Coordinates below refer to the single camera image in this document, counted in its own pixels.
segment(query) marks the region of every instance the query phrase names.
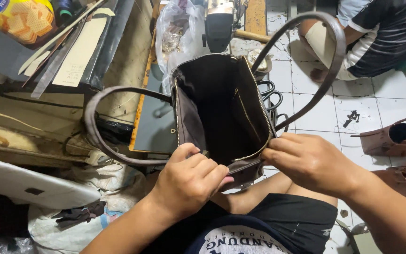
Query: foot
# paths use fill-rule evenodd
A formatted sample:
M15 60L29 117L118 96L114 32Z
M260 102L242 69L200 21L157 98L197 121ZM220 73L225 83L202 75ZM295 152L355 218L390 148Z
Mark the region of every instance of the foot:
M312 81L314 82L318 82L321 83L324 81L325 77L328 74L328 70L324 69L324 70L320 70L318 68L314 68L310 74L309 77L311 78Z

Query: spool of thread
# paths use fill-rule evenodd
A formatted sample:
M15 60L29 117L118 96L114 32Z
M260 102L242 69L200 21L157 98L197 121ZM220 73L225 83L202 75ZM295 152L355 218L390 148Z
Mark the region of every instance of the spool of thread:
M74 13L74 5L72 0L52 0L54 14L60 17L62 22L69 19Z

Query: black shorts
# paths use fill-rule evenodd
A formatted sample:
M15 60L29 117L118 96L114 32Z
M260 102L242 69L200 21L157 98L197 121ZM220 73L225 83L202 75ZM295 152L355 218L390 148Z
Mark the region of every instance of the black shorts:
M229 215L225 209L209 201L196 214L176 223L163 232L142 253L183 253L215 219ZM299 253L321 254L330 237L337 209L324 201L270 193L247 215L258 218L275 229Z

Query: person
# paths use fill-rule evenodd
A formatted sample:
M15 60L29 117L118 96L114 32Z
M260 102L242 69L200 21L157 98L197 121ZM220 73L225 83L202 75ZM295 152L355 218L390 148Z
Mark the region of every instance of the person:
M343 1L340 4L339 10L350 8L341 8ZM353 47L347 52L338 79L375 77L399 67L406 60L406 0L370 0L348 20L347 26L342 17L344 13L340 12L339 22L346 36L346 45L352 44ZM326 67L323 70L314 68L310 73L313 81L322 82L332 62L336 45L334 37L318 20L304 20L298 34L306 50Z
M281 172L232 194L228 168L179 146L151 192L81 254L322 253L344 200L383 253L406 253L406 198L319 136L284 133L262 158Z

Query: snack package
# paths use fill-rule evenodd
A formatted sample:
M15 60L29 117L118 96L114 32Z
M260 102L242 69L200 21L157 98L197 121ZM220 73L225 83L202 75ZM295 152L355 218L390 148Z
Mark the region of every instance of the snack package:
M0 30L23 44L38 43L55 30L53 7L48 0L0 0Z

